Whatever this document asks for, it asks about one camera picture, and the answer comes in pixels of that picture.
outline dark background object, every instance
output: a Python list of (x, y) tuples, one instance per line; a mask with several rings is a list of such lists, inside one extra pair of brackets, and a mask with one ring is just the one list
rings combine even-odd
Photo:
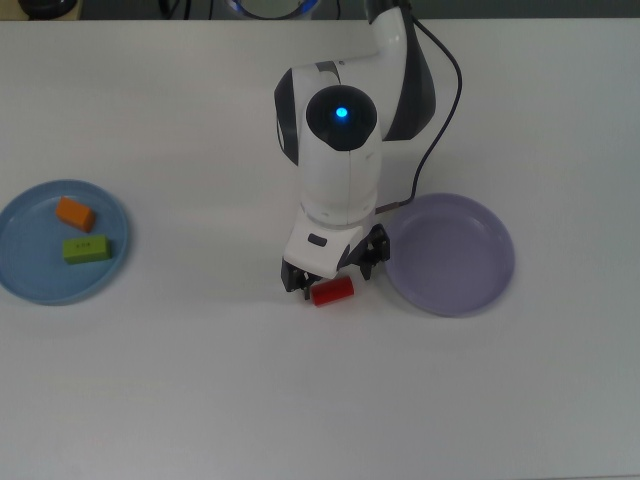
[(37, 20), (61, 17), (76, 6), (77, 0), (18, 0), (20, 8)]
[[(185, 1), (174, 19), (183, 18)], [(640, 17), (640, 0), (413, 0), (418, 18), (600, 18)], [(363, 0), (341, 0), (342, 20), (364, 20)], [(206, 20), (209, 0), (193, 0), (190, 18)], [(313, 10), (316, 20), (333, 20), (335, 0), (321, 0)], [(160, 20), (158, 0), (84, 0), (83, 20)], [(216, 0), (214, 20), (236, 20), (226, 0)]]

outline black cable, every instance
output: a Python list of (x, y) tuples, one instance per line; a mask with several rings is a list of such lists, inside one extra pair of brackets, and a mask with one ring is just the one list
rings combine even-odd
[(382, 213), (388, 210), (393, 210), (394, 208), (397, 208), (397, 207), (403, 207), (411, 203), (413, 199), (416, 197), (416, 190), (418, 189), (418, 179), (420, 178), (420, 172), (422, 172), (422, 167), (424, 167), (424, 164), (427, 161), (427, 158), (429, 158), (429, 155), (431, 155), (431, 152), (436, 147), (436, 145), (438, 144), (438, 141), (440, 141), (440, 138), (442, 137), (445, 130), (449, 126), (449, 123), (451, 122), (453, 115), (456, 113), (456, 108), (458, 107), (458, 102), (460, 101), (460, 95), (462, 94), (462, 71), (460, 70), (460, 65), (458, 65), (458, 62), (456, 61), (453, 54), (447, 49), (447, 47), (443, 45), (443, 43), (440, 40), (438, 40), (438, 38), (433, 33), (431, 33), (427, 29), (427, 27), (422, 25), (416, 17), (412, 15), (411, 19), (413, 20), (413, 23), (415, 24), (415, 26), (418, 27), (420, 30), (422, 30), (422, 33), (424, 33), (427, 37), (429, 37), (431, 41), (435, 43), (440, 48), (440, 50), (442, 50), (442, 52), (447, 56), (447, 58), (453, 64), (453, 68), (455, 68), (456, 70), (456, 76), (458, 77), (458, 90), (456, 91), (456, 97), (453, 100), (453, 105), (451, 105), (451, 111), (449, 112), (447, 119), (445, 120), (444, 124), (442, 125), (442, 128), (438, 132), (438, 135), (436, 135), (436, 138), (431, 143), (431, 146), (422, 157), (422, 160), (420, 160), (420, 164), (416, 169), (415, 176), (413, 177), (413, 185), (411, 186), (411, 196), (406, 200), (403, 200), (402, 202), (391, 203), (389, 205), (384, 205), (382, 207), (379, 207), (376, 209), (376, 213)]
[(187, 0), (184, 4), (184, 20), (189, 20), (191, 16), (191, 0)]

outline plate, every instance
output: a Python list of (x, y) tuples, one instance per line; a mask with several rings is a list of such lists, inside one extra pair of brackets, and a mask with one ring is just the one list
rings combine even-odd
[[(96, 214), (86, 234), (55, 215), (61, 196)], [(68, 265), (62, 242), (105, 234), (111, 259)], [(78, 180), (57, 180), (33, 187), (0, 213), (0, 284), (14, 295), (43, 305), (74, 303), (103, 287), (122, 265), (129, 243), (127, 218), (118, 201), (101, 188)]]
[(490, 210), (467, 197), (419, 197), (398, 211), (387, 233), (391, 283), (431, 313), (473, 313), (496, 300), (513, 276), (509, 232)]

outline red block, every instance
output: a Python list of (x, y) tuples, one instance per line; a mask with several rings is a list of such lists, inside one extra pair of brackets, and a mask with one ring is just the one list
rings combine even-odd
[(311, 298), (316, 307), (335, 302), (354, 294), (350, 277), (338, 278), (311, 287)]

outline blue plate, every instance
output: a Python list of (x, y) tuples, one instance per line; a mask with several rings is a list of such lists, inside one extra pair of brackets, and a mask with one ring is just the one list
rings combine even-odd
[[(55, 215), (61, 196), (96, 214), (91, 233), (65, 225)], [(62, 242), (105, 234), (110, 260), (68, 265)], [(0, 213), (0, 284), (34, 303), (74, 303), (103, 287), (122, 265), (129, 243), (127, 218), (118, 201), (101, 188), (78, 180), (57, 180), (33, 187)]]

